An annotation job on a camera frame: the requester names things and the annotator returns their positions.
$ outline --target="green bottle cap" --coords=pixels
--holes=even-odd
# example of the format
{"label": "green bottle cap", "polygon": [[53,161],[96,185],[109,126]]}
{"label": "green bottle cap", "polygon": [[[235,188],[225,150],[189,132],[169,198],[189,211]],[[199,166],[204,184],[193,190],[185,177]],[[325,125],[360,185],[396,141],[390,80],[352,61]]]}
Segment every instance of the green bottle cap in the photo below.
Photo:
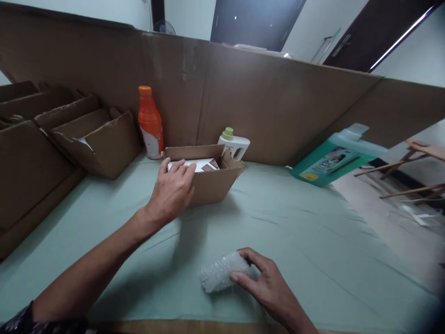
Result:
{"label": "green bottle cap", "polygon": [[227,139],[227,140],[232,140],[232,138],[233,138],[233,129],[227,127],[227,128],[222,132],[221,137],[224,138],[224,139]]}

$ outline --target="white wall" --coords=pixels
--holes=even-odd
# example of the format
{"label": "white wall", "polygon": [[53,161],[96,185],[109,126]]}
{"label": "white wall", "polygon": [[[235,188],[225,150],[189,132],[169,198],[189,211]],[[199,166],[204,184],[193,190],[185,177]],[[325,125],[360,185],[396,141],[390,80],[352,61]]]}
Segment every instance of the white wall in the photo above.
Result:
{"label": "white wall", "polygon": [[367,2],[368,0],[306,0],[284,44],[283,52],[294,54],[294,59],[310,62],[323,38],[334,35],[340,29],[322,58],[322,64]]}
{"label": "white wall", "polygon": [[[323,38],[340,33],[326,52],[326,58],[368,0],[306,0],[283,47],[295,59],[310,61]],[[176,34],[210,40],[216,0],[165,0],[165,19]]]}
{"label": "white wall", "polygon": [[[372,74],[445,87],[445,4],[422,22]],[[445,147],[445,120],[412,138]],[[406,148],[405,143],[398,144],[381,158],[388,163],[397,162],[407,152]],[[445,162],[434,158],[410,162],[400,170],[427,186],[445,183]]]}
{"label": "white wall", "polygon": [[11,82],[8,80],[8,78],[0,71],[0,86],[10,84]]}
{"label": "white wall", "polygon": [[150,0],[4,0],[5,2],[128,23],[151,30]]}
{"label": "white wall", "polygon": [[210,40],[216,0],[164,0],[164,6],[177,35]]}

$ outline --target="bottle label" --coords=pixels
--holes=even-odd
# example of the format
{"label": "bottle label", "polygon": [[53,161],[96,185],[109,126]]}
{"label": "bottle label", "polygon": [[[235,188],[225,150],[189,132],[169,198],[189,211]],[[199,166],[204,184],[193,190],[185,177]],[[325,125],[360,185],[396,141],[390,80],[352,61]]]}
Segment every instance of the bottle label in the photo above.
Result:
{"label": "bottle label", "polygon": [[159,144],[159,139],[161,138],[161,134],[157,134],[156,137],[151,135],[150,133],[142,130],[142,136],[144,137],[145,149],[147,151],[147,157],[149,159],[160,159],[161,158],[161,145]]}
{"label": "bottle label", "polygon": [[337,167],[344,165],[356,154],[356,151],[339,146],[301,172],[300,176],[306,180],[315,181],[324,174],[329,174]]}

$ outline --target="tiled floor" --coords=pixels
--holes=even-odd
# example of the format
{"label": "tiled floor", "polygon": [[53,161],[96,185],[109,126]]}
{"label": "tiled floor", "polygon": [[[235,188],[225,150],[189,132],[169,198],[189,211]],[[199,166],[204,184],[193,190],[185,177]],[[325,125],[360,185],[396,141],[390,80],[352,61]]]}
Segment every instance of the tiled floor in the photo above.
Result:
{"label": "tiled floor", "polygon": [[[426,205],[415,206],[413,197],[397,196],[380,199],[387,194],[381,186],[395,191],[406,190],[396,181],[381,181],[379,172],[359,177],[353,171],[333,184],[351,203],[357,212],[377,232],[392,251],[405,262],[408,271],[433,293],[438,294],[440,284],[445,282],[445,270],[439,263],[445,263],[445,217]],[[420,226],[409,213],[402,208],[407,205],[415,213],[429,213],[434,218],[423,219],[430,226]]]}

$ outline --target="hand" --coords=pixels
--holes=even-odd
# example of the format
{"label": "hand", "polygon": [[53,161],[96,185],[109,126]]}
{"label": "hand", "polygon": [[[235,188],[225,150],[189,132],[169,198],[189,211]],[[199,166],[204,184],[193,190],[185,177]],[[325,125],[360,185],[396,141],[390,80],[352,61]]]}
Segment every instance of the hand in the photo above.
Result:
{"label": "hand", "polygon": [[161,163],[152,197],[142,208],[143,214],[154,225],[154,232],[174,220],[188,206],[195,189],[191,183],[196,163],[185,166],[182,159],[167,171],[169,162],[170,158],[166,158]]}
{"label": "hand", "polygon": [[230,279],[250,292],[271,317],[289,332],[317,333],[275,262],[251,248],[243,248],[238,252],[249,264],[253,263],[261,275],[256,282],[244,273],[233,272]]}

